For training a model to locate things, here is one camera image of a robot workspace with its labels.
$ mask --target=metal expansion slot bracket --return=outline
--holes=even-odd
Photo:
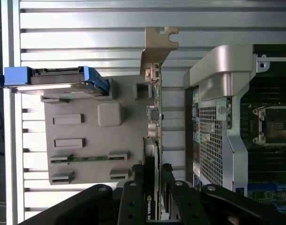
[[[145,84],[152,85],[154,88],[154,105],[147,107],[148,116],[148,137],[155,138],[157,145],[159,161],[156,168],[161,168],[162,165],[162,75],[161,66],[169,53],[178,49],[177,42],[171,42],[169,36],[178,34],[178,29],[175,27],[165,27],[165,33],[160,34],[160,28],[147,27],[145,28],[145,49],[141,54],[140,76],[144,76]],[[155,219],[161,218],[161,171],[155,170],[155,199],[156,214]]]
[[[156,75],[159,73],[158,66],[152,67],[151,64],[161,66],[169,53],[177,50],[178,42],[171,42],[169,36],[178,34],[176,27],[165,27],[165,33],[160,34],[159,27],[145,28],[145,49],[141,54],[140,76],[145,76],[145,82],[156,81]]]

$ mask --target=metal frame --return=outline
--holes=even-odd
[[[226,113],[220,115],[216,111],[216,119],[221,121],[223,132],[222,185],[229,190],[244,189],[245,196],[248,184],[248,152],[240,137],[238,117],[240,99],[248,91],[249,82],[256,75],[256,62],[252,45],[223,45],[213,49],[184,76],[186,91],[199,86],[199,108],[215,106],[218,110],[221,103],[227,108],[227,97],[231,97],[231,127],[228,127]],[[204,176],[199,179],[203,184],[210,182]]]
[[[19,0],[1,1],[3,67],[20,66]],[[7,224],[24,220],[22,99],[4,90]]]
[[[162,132],[162,74],[161,66],[169,53],[178,49],[178,42],[171,42],[169,36],[178,34],[176,27],[165,27],[165,33],[160,33],[159,27],[145,28],[145,49],[141,54],[140,76],[144,76],[145,84],[151,85],[154,88],[155,100],[154,105],[148,106],[148,137],[155,137],[158,140],[158,164],[162,165],[163,153],[163,132]],[[152,118],[151,112],[157,111],[158,116]],[[162,174],[159,171],[158,181],[161,184]],[[161,185],[158,186],[159,193],[162,192]],[[161,218],[161,207],[157,212],[156,218]]]

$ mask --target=gray plastic panel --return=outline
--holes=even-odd
[[[51,184],[54,183],[51,176],[66,171],[74,173],[74,179],[69,181],[71,183],[105,183],[131,179],[131,166],[142,163],[143,137],[147,136],[148,126],[146,108],[153,105],[154,99],[135,100],[134,85],[144,82],[143,77],[117,76],[112,79],[115,83],[116,102],[121,105],[123,120],[120,126],[101,127],[98,124],[98,105],[110,104],[115,100],[87,98],[72,99],[68,104],[45,104]],[[57,115],[80,114],[84,117],[83,123],[54,124]],[[51,163],[56,156],[70,154],[73,156],[71,161]]]

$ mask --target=black mounting arm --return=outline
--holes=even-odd
[[[135,165],[135,178],[112,189],[94,185],[31,217],[21,225],[286,225],[286,215],[217,185],[201,192],[187,181],[175,180],[170,164],[162,167],[162,189],[169,220],[146,220],[144,167]]]

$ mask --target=screw hole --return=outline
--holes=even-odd
[[[194,218],[194,219],[198,219],[199,218],[199,215],[198,214],[192,214],[192,218]]]

